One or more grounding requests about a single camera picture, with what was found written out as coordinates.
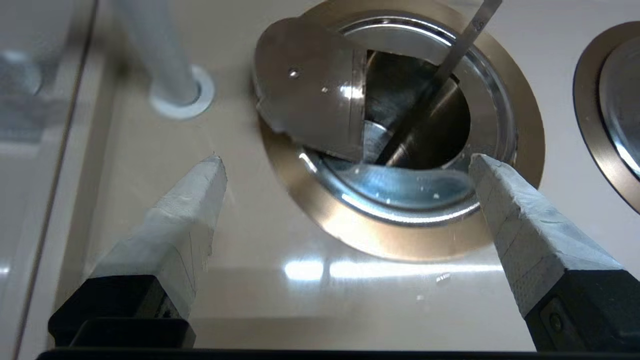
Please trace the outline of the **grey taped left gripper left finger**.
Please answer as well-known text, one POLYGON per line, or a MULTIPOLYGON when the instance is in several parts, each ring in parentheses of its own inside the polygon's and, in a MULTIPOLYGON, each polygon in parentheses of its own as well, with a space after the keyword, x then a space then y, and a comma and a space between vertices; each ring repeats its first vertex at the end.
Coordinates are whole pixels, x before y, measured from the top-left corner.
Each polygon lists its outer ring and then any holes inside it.
POLYGON ((213 252, 226 189, 221 157, 195 164, 50 317, 55 346, 71 346, 82 326, 96 319, 187 321, 213 252))

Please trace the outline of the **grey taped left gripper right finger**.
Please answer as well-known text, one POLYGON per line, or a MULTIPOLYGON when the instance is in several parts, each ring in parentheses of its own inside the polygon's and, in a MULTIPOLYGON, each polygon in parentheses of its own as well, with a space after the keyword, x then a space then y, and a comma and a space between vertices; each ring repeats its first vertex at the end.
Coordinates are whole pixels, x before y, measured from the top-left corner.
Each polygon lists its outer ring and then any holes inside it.
POLYGON ((637 352, 639 280, 509 164, 470 160, 519 313, 542 352, 637 352))

